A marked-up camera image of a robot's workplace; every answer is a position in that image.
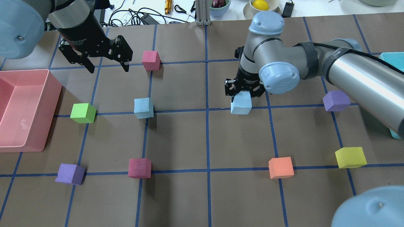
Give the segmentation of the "light blue foam block carried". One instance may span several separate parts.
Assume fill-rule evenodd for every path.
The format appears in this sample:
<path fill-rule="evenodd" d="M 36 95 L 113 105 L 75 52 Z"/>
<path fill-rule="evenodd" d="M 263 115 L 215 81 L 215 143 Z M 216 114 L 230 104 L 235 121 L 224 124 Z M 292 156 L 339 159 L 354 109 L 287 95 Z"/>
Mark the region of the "light blue foam block carried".
<path fill-rule="evenodd" d="M 251 94 L 248 91 L 241 91 L 235 95 L 231 102 L 230 112 L 236 115 L 248 115 L 252 109 Z"/>

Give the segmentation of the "crimson foam block desk side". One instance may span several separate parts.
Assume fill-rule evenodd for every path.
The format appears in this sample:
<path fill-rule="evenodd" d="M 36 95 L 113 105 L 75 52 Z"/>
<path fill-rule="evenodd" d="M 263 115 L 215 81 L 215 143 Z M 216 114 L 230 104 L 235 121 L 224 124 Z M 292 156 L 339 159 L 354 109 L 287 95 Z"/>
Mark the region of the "crimson foam block desk side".
<path fill-rule="evenodd" d="M 158 71 L 160 69 L 161 59 L 157 51 L 144 51 L 142 56 L 142 65 L 146 71 Z"/>

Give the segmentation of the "light blue foam block centre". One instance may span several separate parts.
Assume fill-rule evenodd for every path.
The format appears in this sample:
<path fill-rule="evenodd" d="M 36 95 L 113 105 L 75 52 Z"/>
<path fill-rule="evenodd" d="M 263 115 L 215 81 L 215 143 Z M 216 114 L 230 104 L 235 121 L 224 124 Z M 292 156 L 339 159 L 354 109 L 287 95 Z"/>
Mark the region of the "light blue foam block centre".
<path fill-rule="evenodd" d="M 154 117 L 152 100 L 147 98 L 134 99 L 134 114 L 137 119 L 146 119 Z"/>

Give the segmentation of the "black power adapter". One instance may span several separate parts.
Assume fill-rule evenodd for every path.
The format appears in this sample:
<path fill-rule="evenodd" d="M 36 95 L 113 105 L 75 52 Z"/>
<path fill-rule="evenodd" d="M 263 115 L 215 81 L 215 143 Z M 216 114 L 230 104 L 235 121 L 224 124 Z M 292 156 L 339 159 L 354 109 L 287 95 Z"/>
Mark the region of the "black power adapter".
<path fill-rule="evenodd" d="M 158 24 L 160 24 L 156 19 L 154 19 L 150 14 L 147 14 L 147 13 L 143 14 L 140 17 L 140 20 L 144 25 L 158 25 Z"/>

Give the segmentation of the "green foam block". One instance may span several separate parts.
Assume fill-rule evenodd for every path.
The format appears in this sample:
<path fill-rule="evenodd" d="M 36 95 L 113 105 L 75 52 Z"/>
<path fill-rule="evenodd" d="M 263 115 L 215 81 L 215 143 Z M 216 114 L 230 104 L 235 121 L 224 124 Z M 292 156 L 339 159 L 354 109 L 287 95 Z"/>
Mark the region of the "green foam block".
<path fill-rule="evenodd" d="M 97 110 L 89 103 L 75 103 L 70 118 L 78 124 L 91 124 L 95 121 Z"/>

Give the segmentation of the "pink plastic tray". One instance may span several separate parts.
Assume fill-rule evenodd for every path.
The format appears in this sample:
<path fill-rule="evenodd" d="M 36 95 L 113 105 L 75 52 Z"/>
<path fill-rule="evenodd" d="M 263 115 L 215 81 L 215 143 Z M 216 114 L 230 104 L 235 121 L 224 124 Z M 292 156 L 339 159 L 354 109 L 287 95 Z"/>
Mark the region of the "pink plastic tray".
<path fill-rule="evenodd" d="M 0 73 L 0 152 L 44 150 L 62 84 L 48 69 Z"/>

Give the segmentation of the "cream bowl with lemon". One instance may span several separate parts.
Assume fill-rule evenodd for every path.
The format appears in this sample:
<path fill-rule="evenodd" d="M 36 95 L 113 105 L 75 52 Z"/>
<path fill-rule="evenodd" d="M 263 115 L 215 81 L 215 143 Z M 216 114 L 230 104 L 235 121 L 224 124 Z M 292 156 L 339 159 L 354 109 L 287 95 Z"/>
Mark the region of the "cream bowl with lemon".
<path fill-rule="evenodd" d="M 278 0 L 250 0 L 244 6 L 243 14 L 245 19 L 252 19 L 254 15 L 261 11 L 273 11 L 281 14 Z"/>

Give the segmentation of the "orange brass tool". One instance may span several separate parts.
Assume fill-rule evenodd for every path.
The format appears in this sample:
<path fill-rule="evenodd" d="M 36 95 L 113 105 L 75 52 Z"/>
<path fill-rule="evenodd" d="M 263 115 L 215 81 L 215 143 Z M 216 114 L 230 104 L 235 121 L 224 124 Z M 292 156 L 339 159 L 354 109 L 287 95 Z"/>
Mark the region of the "orange brass tool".
<path fill-rule="evenodd" d="M 173 8 L 173 0 L 165 0 L 164 12 L 169 15 Z"/>

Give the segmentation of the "light blue bowl with fruit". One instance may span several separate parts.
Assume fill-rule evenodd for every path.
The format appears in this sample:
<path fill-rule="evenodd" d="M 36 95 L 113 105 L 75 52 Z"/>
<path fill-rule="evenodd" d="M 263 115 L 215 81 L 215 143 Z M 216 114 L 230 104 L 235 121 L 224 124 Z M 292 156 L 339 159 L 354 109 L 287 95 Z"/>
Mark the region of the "light blue bowl with fruit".
<path fill-rule="evenodd" d="M 210 0 L 209 11 L 210 16 L 217 18 L 222 17 L 229 9 L 231 0 Z"/>

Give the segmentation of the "yellow lemon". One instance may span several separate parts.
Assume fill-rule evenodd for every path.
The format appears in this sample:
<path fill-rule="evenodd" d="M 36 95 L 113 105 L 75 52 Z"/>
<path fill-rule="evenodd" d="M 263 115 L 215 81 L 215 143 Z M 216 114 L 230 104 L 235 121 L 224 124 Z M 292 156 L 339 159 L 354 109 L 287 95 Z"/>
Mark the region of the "yellow lemon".
<path fill-rule="evenodd" d="M 255 0 L 251 3 L 251 5 L 260 11 L 268 11 L 270 10 L 269 4 L 265 0 Z"/>

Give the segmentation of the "orange foam block window side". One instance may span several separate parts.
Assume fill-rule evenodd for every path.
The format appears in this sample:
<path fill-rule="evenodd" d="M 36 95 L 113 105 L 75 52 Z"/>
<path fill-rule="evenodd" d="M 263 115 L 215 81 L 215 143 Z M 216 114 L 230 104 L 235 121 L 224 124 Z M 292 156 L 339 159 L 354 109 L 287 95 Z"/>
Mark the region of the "orange foam block window side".
<path fill-rule="evenodd" d="M 294 176 L 291 157 L 271 158 L 268 161 L 268 168 L 271 179 L 283 179 Z"/>

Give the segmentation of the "purple foam block near teal tray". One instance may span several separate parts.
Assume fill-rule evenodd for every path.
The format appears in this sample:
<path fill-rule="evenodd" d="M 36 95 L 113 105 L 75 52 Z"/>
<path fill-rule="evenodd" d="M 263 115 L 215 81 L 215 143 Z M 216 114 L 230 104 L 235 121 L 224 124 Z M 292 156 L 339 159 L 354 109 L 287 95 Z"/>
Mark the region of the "purple foam block near teal tray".
<path fill-rule="evenodd" d="M 351 104 L 349 96 L 340 90 L 329 91 L 322 101 L 326 112 L 341 112 Z"/>

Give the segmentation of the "crimson foam block window side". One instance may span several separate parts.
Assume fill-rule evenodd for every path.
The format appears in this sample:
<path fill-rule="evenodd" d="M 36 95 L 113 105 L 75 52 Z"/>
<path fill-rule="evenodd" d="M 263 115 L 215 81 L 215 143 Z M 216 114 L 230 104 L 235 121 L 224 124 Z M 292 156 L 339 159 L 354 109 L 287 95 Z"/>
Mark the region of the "crimson foam block window side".
<path fill-rule="evenodd" d="M 152 162 L 147 158 L 130 159 L 128 177 L 133 179 L 148 179 L 152 174 Z"/>

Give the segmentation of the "yellow foam block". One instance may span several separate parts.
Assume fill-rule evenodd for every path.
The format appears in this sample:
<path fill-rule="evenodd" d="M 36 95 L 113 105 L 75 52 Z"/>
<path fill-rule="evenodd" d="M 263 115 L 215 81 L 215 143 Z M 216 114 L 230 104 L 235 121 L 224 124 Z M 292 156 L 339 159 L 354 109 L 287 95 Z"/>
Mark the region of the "yellow foam block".
<path fill-rule="evenodd" d="M 340 148 L 335 151 L 339 169 L 359 168 L 367 165 L 362 147 Z"/>

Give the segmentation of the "teal plastic tray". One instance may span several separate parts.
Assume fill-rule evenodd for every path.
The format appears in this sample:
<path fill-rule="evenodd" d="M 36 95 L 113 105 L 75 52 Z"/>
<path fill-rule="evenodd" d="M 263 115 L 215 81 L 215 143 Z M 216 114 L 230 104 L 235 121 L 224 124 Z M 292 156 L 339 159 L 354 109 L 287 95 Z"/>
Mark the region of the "teal plastic tray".
<path fill-rule="evenodd" d="M 379 58 L 389 65 L 389 68 L 395 73 L 400 73 L 403 77 L 404 70 L 404 52 L 381 53 Z M 403 138 L 403 118 L 400 120 L 396 130 L 390 128 L 393 138 Z"/>

